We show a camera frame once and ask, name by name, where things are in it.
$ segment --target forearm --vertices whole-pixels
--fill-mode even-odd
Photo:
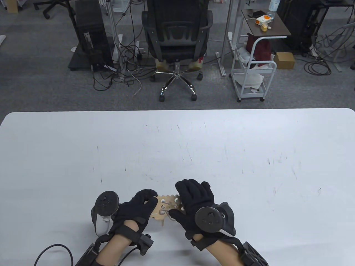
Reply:
[[[138,231],[138,225],[135,221],[127,220],[124,225],[134,231]],[[122,235],[114,235],[107,245],[100,251],[96,258],[97,263],[103,266],[115,266],[120,259],[123,251],[131,244],[131,240]]]
[[[195,235],[195,241],[203,238],[201,234]],[[222,266],[244,266],[239,258],[237,248],[232,244],[227,244],[220,240],[206,248]]]

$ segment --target phone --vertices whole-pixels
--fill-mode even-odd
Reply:
[[[258,18],[258,17],[261,17],[261,16],[263,16],[265,14],[266,13],[264,11],[259,10],[259,11],[255,11],[255,12],[249,14],[248,17],[250,17],[250,18]]]

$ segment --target white table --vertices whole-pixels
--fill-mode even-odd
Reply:
[[[75,262],[96,237],[105,190],[175,194],[210,182],[232,206],[237,236],[270,266],[354,265],[355,115],[350,109],[11,113],[0,126],[0,265],[32,266],[54,243]],[[217,265],[176,223],[129,265]],[[38,266],[69,265],[60,248]]]

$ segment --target black glove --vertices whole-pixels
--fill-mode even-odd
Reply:
[[[211,187],[207,182],[198,183],[194,179],[184,179],[175,184],[180,195],[181,203],[184,206],[186,215],[179,210],[170,210],[169,215],[175,219],[186,231],[186,237],[194,234],[207,236],[208,233],[202,231],[195,223],[196,212],[206,206],[214,204],[214,196]]]
[[[157,195],[156,191],[152,189],[144,189],[139,191],[129,202],[120,204],[118,211],[112,216],[113,225],[109,235],[114,233],[125,220],[136,221],[139,227],[138,233],[141,234],[148,225],[149,217],[158,203],[158,199],[154,197]]]

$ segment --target floor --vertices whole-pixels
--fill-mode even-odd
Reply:
[[[265,7],[268,0],[259,0]],[[228,3],[210,3],[214,24],[210,39],[222,40]],[[142,6],[132,7],[135,31],[141,28]],[[191,75],[198,99],[190,101],[190,93],[182,83],[174,83],[167,91],[165,102],[158,101],[160,87],[166,77],[158,77],[155,83],[145,79],[142,89],[136,82],[132,86],[114,83],[105,92],[93,89],[90,71],[71,72],[67,65],[70,49],[77,39],[67,10],[61,6],[50,12],[46,20],[41,11],[35,11],[32,0],[17,15],[7,14],[0,8],[0,34],[6,39],[0,47],[0,122],[11,112],[24,111],[99,111],[99,110],[166,110],[166,109],[264,109],[264,108],[320,108],[348,107],[355,110],[355,75],[349,66],[355,58],[351,46],[339,73],[331,65],[332,75],[317,77],[304,72],[301,61],[293,70],[277,71],[265,102],[243,100],[237,103],[232,81],[221,77],[216,62],[205,64],[204,78],[197,81]],[[343,8],[330,10],[322,25],[322,33],[331,33],[344,25],[349,16]],[[124,34],[124,42],[133,39],[129,13],[118,26]],[[214,52],[221,51],[222,42],[210,41],[205,61],[214,59]],[[225,67],[230,72],[231,57],[226,56]]]

